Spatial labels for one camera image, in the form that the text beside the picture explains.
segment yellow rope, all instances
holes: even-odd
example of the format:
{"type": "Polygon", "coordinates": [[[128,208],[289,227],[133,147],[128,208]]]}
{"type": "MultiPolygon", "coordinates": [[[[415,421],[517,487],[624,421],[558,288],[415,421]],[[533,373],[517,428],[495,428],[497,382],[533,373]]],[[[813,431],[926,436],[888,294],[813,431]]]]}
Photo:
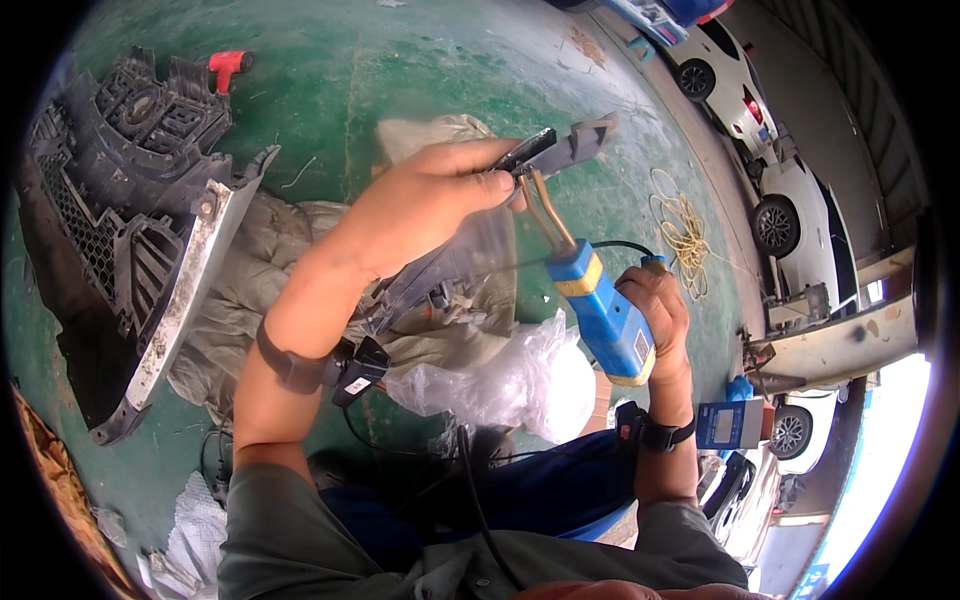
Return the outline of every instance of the yellow rope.
{"type": "Polygon", "coordinates": [[[709,292],[709,280],[704,262],[710,255],[750,274],[751,278],[756,277],[755,274],[733,264],[710,248],[705,239],[707,228],[703,219],[697,215],[693,204],[686,199],[669,173],[663,169],[653,169],[650,171],[650,177],[654,182],[654,189],[657,190],[657,193],[651,194],[648,199],[650,211],[660,221],[663,241],[677,253],[670,263],[670,270],[677,275],[693,301],[705,297],[709,292]],[[675,196],[666,194],[660,189],[656,173],[662,173],[670,181],[673,189],[676,190],[675,196]],[[660,208],[659,211],[654,208],[655,205],[660,208]]]}

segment label sticker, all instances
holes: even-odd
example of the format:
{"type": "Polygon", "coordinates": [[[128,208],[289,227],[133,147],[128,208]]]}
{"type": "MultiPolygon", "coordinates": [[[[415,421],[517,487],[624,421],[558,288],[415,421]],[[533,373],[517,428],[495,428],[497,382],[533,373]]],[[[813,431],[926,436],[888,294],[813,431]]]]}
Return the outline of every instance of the label sticker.
{"type": "Polygon", "coordinates": [[[346,386],[346,388],[344,388],[344,391],[346,391],[351,396],[356,396],[360,392],[363,392],[369,385],[370,385],[369,380],[364,379],[363,377],[357,377],[356,381],[354,381],[353,383],[346,386]]]}

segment hand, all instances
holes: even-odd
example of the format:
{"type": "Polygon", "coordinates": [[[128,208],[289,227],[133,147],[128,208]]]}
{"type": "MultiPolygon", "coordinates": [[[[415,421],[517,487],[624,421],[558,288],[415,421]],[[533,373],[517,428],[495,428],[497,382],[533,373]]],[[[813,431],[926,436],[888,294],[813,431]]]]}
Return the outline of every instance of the hand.
{"type": "Polygon", "coordinates": [[[640,309],[654,336],[657,358],[650,383],[673,383],[681,377],[689,378],[686,332],[690,329],[690,315],[677,278],[650,263],[642,269],[630,267],[624,271],[616,281],[616,289],[640,309]]]}
{"type": "MultiPolygon", "coordinates": [[[[396,275],[450,239],[467,215],[510,197],[509,173],[479,172],[517,143],[482,139],[427,146],[367,188],[326,241],[348,249],[369,280],[396,275]]],[[[513,208],[522,210],[519,203],[513,208]]]]}

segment honeycomb mesh grille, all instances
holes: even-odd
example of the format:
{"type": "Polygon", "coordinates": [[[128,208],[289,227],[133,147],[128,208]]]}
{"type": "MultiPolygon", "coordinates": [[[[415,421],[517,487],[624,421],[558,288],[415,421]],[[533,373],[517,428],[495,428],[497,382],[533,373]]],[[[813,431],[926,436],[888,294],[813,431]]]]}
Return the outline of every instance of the honeycomb mesh grille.
{"type": "Polygon", "coordinates": [[[113,238],[116,237],[118,228],[107,215],[96,225],[90,223],[78,205],[78,200],[63,181],[60,169],[66,161],[67,154],[63,151],[36,157],[43,191],[54,202],[70,241],[77,248],[87,268],[94,274],[95,283],[101,293],[113,306],[113,238]]]}

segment blue pants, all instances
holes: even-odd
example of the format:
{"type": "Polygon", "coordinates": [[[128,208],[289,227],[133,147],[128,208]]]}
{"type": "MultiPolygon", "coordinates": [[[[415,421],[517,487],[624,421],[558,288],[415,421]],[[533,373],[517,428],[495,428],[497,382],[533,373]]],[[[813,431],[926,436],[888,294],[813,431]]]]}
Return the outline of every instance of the blue pants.
{"type": "MultiPolygon", "coordinates": [[[[598,431],[555,449],[609,455],[614,430],[598,431]]],[[[530,531],[555,538],[593,541],[616,523],[634,501],[636,457],[583,459],[538,454],[477,476],[476,490],[491,529],[530,531]]],[[[372,488],[345,486],[320,496],[380,566],[406,572],[433,543],[464,540],[479,531],[463,482],[432,494],[428,514],[451,525],[436,533],[424,523],[394,515],[372,488]]]]}

